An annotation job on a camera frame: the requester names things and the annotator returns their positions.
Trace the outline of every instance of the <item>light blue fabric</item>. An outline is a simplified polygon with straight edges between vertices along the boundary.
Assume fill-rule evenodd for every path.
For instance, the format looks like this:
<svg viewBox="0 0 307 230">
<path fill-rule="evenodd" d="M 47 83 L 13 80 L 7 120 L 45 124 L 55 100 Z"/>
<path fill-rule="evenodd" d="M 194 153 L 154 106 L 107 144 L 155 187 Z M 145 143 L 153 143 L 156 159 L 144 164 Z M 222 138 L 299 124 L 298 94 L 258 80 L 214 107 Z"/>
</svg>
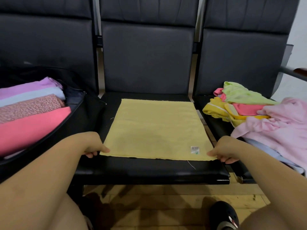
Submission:
<svg viewBox="0 0 307 230">
<path fill-rule="evenodd" d="M 260 142 L 254 140 L 254 139 L 248 139 L 248 138 L 243 138 L 243 139 L 245 140 L 246 143 L 249 143 L 249 144 L 259 148 L 260 150 L 266 152 L 270 156 L 278 159 L 280 162 L 286 163 L 287 165 L 289 165 L 292 169 L 294 169 L 298 173 L 300 173 L 300 174 L 304 173 L 304 169 L 303 168 L 301 168 L 297 164 L 294 164 L 292 161 L 284 158 L 282 155 L 279 154 L 279 152 L 273 150 L 272 148 L 266 146 L 265 144 L 260 143 Z"/>
<path fill-rule="evenodd" d="M 35 91 L 25 92 L 0 100 L 0 107 L 14 104 L 16 102 L 26 101 L 37 97 L 54 94 L 62 101 L 65 100 L 65 95 L 59 87 L 43 88 Z"/>
</svg>

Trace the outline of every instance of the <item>row of seats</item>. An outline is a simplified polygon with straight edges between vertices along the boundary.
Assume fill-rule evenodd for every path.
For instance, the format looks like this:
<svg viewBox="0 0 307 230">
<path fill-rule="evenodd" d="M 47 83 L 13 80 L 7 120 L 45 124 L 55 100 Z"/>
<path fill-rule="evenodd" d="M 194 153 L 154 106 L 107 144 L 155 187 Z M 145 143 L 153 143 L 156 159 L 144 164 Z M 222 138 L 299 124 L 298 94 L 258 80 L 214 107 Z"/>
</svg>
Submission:
<svg viewBox="0 0 307 230">
<path fill-rule="evenodd" d="M 206 0 L 193 90 L 201 110 L 224 81 L 271 97 L 299 0 Z M 190 101 L 199 0 L 100 0 L 107 105 L 102 141 L 122 98 Z M 0 0 L 0 61 L 71 69 L 98 94 L 92 0 Z M 218 140 L 229 123 L 204 116 Z M 82 157 L 74 184 L 229 183 L 219 161 Z M 233 170 L 253 181 L 240 162 Z"/>
</svg>

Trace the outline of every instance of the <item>green cloth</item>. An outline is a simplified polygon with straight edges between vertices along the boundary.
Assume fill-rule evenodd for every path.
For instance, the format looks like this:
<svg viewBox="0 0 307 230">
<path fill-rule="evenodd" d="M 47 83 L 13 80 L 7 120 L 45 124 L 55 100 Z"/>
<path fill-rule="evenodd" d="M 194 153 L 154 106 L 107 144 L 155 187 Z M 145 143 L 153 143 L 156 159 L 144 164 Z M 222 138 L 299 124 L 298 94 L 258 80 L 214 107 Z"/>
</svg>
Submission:
<svg viewBox="0 0 307 230">
<path fill-rule="evenodd" d="M 228 103 L 243 103 L 243 104 L 259 104 L 259 105 L 276 105 L 279 102 L 267 99 L 260 93 L 250 91 L 243 85 L 236 82 L 224 82 L 224 89 L 222 91 L 226 94 L 225 102 Z"/>
</svg>

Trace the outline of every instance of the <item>pile of clothes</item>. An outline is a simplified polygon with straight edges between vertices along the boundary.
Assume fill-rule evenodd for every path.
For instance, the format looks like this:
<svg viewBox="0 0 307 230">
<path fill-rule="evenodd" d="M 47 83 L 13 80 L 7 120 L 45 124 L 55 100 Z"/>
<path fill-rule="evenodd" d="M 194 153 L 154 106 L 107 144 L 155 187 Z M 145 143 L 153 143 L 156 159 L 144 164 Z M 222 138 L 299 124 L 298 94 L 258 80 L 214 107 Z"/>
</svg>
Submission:
<svg viewBox="0 0 307 230">
<path fill-rule="evenodd" d="M 243 137 L 300 174 L 306 171 L 307 102 L 287 97 L 278 103 L 227 81 L 214 95 L 203 112 L 231 122 L 232 137 Z"/>
<path fill-rule="evenodd" d="M 53 131 L 70 113 L 62 85 L 46 77 L 0 88 L 0 157 L 7 159 Z"/>
</svg>

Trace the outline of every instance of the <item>barcode label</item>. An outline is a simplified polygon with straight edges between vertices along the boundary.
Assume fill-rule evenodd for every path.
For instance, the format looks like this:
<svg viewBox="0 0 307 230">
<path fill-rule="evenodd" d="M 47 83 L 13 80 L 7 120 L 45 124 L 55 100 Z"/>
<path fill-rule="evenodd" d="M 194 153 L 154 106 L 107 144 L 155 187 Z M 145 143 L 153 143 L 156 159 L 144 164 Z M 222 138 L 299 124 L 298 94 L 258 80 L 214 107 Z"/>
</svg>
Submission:
<svg viewBox="0 0 307 230">
<path fill-rule="evenodd" d="M 197 147 L 197 146 L 191 146 L 191 153 L 199 154 L 199 147 Z"/>
</svg>

